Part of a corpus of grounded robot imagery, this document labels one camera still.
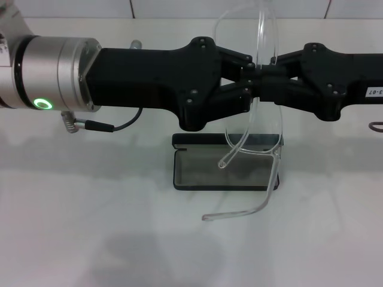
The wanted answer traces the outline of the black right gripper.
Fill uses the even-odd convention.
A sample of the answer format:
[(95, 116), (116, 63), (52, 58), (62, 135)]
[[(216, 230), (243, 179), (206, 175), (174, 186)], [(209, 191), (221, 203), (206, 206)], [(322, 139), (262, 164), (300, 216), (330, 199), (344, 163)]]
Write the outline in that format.
[[(273, 56), (267, 71), (288, 77), (263, 77), (261, 102), (272, 102), (337, 121), (350, 105), (383, 105), (383, 54), (345, 54), (319, 43), (303, 50)], [(289, 78), (303, 77), (303, 82)]]

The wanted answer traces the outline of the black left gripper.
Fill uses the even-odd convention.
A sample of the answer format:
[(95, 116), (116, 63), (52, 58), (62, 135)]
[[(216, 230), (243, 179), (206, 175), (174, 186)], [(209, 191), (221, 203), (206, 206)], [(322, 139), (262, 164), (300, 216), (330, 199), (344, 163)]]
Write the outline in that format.
[(193, 38), (176, 50), (103, 48), (86, 74), (98, 106), (163, 109), (188, 132), (248, 112), (254, 80), (220, 86), (220, 78), (261, 78), (253, 57)]

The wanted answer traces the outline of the clear white glasses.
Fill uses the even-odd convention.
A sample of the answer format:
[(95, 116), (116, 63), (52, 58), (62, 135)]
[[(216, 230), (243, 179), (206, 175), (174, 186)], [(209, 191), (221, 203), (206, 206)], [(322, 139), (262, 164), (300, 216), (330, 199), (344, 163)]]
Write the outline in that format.
[[(239, 51), (233, 36), (226, 32), (228, 19), (247, 16), (251, 19), (245, 32), (248, 44), (242, 52), (250, 54), (256, 69), (265, 71), (272, 57), (278, 56), (279, 38), (275, 12), (271, 0), (245, 0), (224, 12), (214, 25), (214, 40), (217, 45)], [(278, 182), (278, 170), (282, 148), (282, 113), (273, 103), (262, 103), (254, 98), (248, 115), (238, 115), (226, 122), (225, 139), (230, 151), (219, 159), (217, 166), (229, 177), (236, 188), (242, 184), (252, 190), (265, 180), (265, 197), (255, 207), (242, 211), (205, 214), (203, 221), (235, 218), (257, 213), (269, 203), (272, 191)]]

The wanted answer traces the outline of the black glasses case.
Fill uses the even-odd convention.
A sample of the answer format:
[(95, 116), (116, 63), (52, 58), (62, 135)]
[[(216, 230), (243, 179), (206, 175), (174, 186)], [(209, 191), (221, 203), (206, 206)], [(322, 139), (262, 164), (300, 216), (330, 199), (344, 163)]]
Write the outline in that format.
[(224, 133), (176, 133), (173, 185), (183, 191), (266, 191), (272, 175), (270, 154), (238, 152), (224, 168), (218, 162), (231, 150)]

